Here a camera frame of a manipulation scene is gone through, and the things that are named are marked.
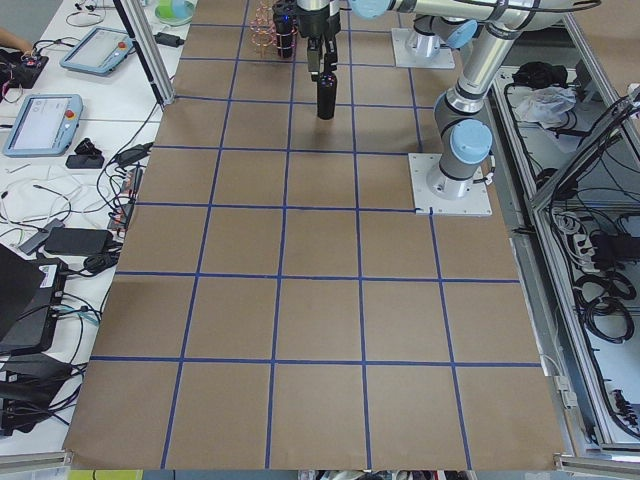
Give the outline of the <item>person hand at desk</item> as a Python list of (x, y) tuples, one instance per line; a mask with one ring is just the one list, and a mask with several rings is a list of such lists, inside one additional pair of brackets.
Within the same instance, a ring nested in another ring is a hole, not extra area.
[(0, 28), (0, 45), (2, 48), (17, 50), (22, 54), (30, 54), (33, 51), (32, 43), (5, 28)]

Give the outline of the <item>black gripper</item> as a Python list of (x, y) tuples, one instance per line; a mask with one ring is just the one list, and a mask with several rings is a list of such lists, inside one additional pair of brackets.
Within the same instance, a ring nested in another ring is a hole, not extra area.
[(324, 38), (324, 73), (337, 69), (337, 44), (335, 36), (341, 31), (340, 8), (325, 6), (320, 10), (297, 7), (298, 31), (307, 39), (307, 69), (313, 82), (318, 80), (321, 61), (321, 37)]

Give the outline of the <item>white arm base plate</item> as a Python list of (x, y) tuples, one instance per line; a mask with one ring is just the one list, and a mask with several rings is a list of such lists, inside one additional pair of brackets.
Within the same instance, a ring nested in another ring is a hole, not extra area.
[(489, 217), (488, 187), (482, 168), (472, 178), (452, 180), (440, 169), (440, 154), (408, 155), (414, 211), (417, 215)]
[(391, 36), (396, 67), (437, 70), (455, 68), (452, 50), (437, 35), (423, 35), (408, 28), (393, 28)]

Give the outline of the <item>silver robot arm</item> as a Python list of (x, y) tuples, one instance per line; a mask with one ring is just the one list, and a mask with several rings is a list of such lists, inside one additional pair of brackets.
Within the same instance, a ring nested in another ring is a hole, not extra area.
[(463, 47), (473, 38), (477, 27), (474, 19), (417, 15), (405, 47), (409, 53), (430, 58), (439, 52), (442, 44), (451, 49)]
[[(565, 14), (597, 7), (595, 1), (353, 1), (361, 18), (386, 12), (412, 13), (427, 33), (453, 49), (472, 46), (456, 83), (437, 101), (434, 116), (443, 145), (439, 163), (426, 182), (440, 198), (458, 200), (470, 189), (479, 165), (489, 156), (493, 136), (477, 114), (515, 40), (524, 31), (544, 29)], [(307, 41), (308, 70), (317, 85), (317, 115), (333, 117), (340, 6), (336, 1), (297, 1), (300, 35)]]

